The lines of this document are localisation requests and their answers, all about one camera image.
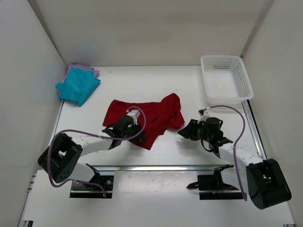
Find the red t shirt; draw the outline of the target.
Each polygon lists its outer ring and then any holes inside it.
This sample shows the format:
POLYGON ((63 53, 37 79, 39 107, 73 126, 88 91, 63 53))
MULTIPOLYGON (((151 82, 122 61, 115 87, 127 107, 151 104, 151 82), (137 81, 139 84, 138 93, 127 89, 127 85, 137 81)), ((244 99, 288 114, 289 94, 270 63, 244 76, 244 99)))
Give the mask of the red t shirt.
POLYGON ((126 114, 126 110, 130 106, 139 107, 146 116, 146 126, 143 130, 146 139, 141 142, 132 142, 144 149, 150 150, 157 137, 163 135, 165 130, 180 129, 185 123, 180 111, 180 98, 175 93, 172 93, 164 97, 160 102, 127 103, 113 100, 107 110, 103 126, 116 123, 122 115, 126 114))

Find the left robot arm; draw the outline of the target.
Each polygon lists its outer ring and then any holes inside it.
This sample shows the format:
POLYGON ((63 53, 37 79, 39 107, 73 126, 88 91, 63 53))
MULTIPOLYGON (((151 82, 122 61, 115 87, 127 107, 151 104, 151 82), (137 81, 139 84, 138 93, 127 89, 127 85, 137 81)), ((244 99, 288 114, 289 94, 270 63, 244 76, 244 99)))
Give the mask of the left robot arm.
POLYGON ((145 126, 139 123, 139 116, 139 110, 131 110, 101 133, 80 131, 81 136, 78 138, 70 137, 67 135, 68 130, 63 130, 55 135, 37 163, 48 174, 53 187, 74 181, 89 190, 103 189, 99 182, 98 170, 90 164, 79 163, 79 158, 94 152, 114 149, 123 141, 142 142, 145 139, 145 126))

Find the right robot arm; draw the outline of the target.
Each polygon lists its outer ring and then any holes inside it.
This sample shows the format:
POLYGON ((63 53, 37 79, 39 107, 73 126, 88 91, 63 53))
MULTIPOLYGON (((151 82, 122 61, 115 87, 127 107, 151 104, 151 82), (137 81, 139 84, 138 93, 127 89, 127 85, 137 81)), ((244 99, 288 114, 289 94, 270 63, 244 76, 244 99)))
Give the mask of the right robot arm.
POLYGON ((202 200, 242 199, 241 190, 260 210, 291 200, 292 194, 279 163, 264 160, 244 150, 236 151, 232 140, 221 131, 223 121, 210 117, 192 119, 178 134, 185 139, 207 144, 206 151, 227 161, 211 175, 199 175, 187 189, 198 189, 202 200))

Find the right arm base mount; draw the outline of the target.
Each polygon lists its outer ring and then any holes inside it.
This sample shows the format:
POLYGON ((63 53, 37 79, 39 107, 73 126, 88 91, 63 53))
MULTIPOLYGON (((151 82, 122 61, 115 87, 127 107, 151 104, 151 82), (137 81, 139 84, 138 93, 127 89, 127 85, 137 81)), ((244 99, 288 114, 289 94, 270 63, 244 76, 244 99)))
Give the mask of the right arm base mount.
POLYGON ((200 200, 242 200, 241 192, 234 186, 226 184, 222 180, 222 171, 234 167, 231 164, 216 167, 211 175, 198 175, 197 181, 190 183, 188 190, 199 190, 200 200))

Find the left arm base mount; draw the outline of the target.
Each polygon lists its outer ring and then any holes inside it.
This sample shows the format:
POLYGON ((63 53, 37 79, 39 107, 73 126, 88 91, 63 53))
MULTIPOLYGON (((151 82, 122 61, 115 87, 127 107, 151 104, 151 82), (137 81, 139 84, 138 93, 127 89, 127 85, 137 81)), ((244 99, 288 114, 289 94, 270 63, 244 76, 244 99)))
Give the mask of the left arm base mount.
POLYGON ((114 173, 100 173, 90 164, 77 164, 72 179, 70 198, 111 199, 114 173))

